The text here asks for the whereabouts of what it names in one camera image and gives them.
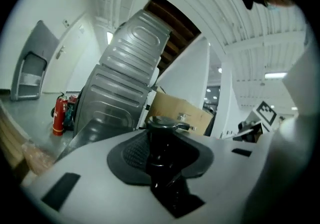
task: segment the white ceiling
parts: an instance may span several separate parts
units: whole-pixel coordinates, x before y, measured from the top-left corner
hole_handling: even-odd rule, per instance
[[[134,0],[113,1],[112,24],[98,22],[109,31],[128,19]],[[218,67],[221,61],[230,61],[233,63],[233,89],[240,107],[251,108],[266,100],[275,106],[276,112],[293,114],[293,102],[282,82],[264,81],[264,74],[288,71],[303,53],[306,21],[301,11],[295,6],[268,10],[257,4],[249,11],[242,0],[185,1],[201,15],[212,32],[202,31],[211,42],[208,84],[220,82]],[[108,21],[111,3],[112,0],[91,0],[95,15]]]

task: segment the red fire extinguisher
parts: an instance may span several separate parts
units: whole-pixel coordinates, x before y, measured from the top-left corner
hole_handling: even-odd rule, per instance
[[[52,132],[56,136],[61,136],[64,133],[64,120],[68,108],[68,100],[64,94],[60,95],[55,102],[53,114]]]

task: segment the white wall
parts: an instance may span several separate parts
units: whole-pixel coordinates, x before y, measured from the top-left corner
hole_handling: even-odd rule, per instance
[[[95,25],[94,32],[96,34],[96,39],[99,45],[100,52],[101,54],[103,54],[108,47],[107,30],[103,27]]]
[[[314,38],[311,38],[303,55],[282,80],[300,116],[319,114],[319,79],[319,45]]]
[[[184,52],[163,72],[156,81],[164,91],[174,97],[187,100],[202,109],[209,74],[209,44],[199,39],[190,44]]]
[[[12,10],[0,39],[0,89],[10,89],[21,50],[38,21],[61,39],[66,28],[90,8],[88,0],[19,0]]]
[[[100,47],[95,34],[91,35],[91,39],[80,57],[71,78],[68,82],[67,91],[79,92],[85,86],[87,79],[99,63],[101,57]]]
[[[211,137],[220,138],[223,133],[223,139],[229,137],[231,132],[232,135],[238,132],[238,124],[246,113],[240,110],[233,89],[232,64],[223,62],[221,67],[220,97]]]

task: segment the silver metal sheet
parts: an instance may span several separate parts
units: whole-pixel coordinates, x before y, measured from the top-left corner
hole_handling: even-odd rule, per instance
[[[170,32],[157,17],[140,10],[114,34],[99,62],[149,84]]]
[[[109,67],[96,65],[80,97],[75,134],[92,119],[134,129],[150,90]]]
[[[47,70],[47,64],[54,54],[59,40],[47,28],[42,20],[38,21],[26,40],[16,63],[10,99],[12,101],[30,100],[40,97],[42,81]],[[30,81],[27,76],[38,76],[40,80]]]

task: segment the wooden ceiling panel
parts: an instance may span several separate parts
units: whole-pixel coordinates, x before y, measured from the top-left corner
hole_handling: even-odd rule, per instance
[[[200,31],[187,16],[167,0],[150,0],[144,9],[160,18],[171,29],[170,38],[158,64],[161,75]]]

